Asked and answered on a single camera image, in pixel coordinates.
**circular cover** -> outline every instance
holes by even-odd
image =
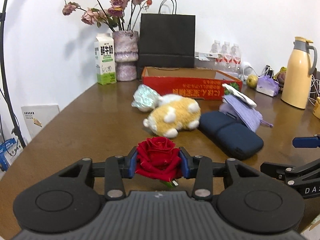
[[[19,225],[41,233],[75,230],[99,210],[99,195],[73,178],[41,181],[21,192],[13,203]]]
[[[302,196],[276,180],[243,178],[218,197],[220,214],[233,226],[256,234],[295,229],[304,213]]]

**red rose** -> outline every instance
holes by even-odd
[[[151,179],[171,182],[180,178],[181,159],[175,143],[166,137],[148,138],[138,144],[136,173]]]

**gray ribbed surface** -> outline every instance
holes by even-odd
[[[131,192],[108,202],[85,227],[60,235],[21,231],[14,240],[303,240],[291,231],[280,236],[240,232],[225,223],[210,203],[191,200],[186,192]]]

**gray thermos handle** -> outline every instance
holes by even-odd
[[[314,46],[307,45],[307,49],[312,49],[314,54],[315,54],[315,57],[313,59],[312,68],[310,68],[310,70],[309,70],[309,75],[312,75],[313,72],[315,71],[315,68],[316,68],[316,65],[317,65],[318,54],[317,54],[317,49]]]

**clear water bottle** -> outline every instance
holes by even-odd
[[[241,51],[239,49],[239,45],[234,43],[233,47],[231,48],[232,52],[232,68],[239,73],[240,71],[240,64],[241,64]]]
[[[220,53],[220,54],[222,53],[220,41],[214,40],[214,44],[212,44],[212,47],[211,47],[211,52],[212,53]],[[214,69],[220,70],[221,69],[221,62],[222,62],[222,58],[216,58],[215,62],[214,62]]]
[[[222,46],[222,62],[221,62],[221,69],[225,71],[232,71],[232,53],[230,48],[230,42],[225,41]]]

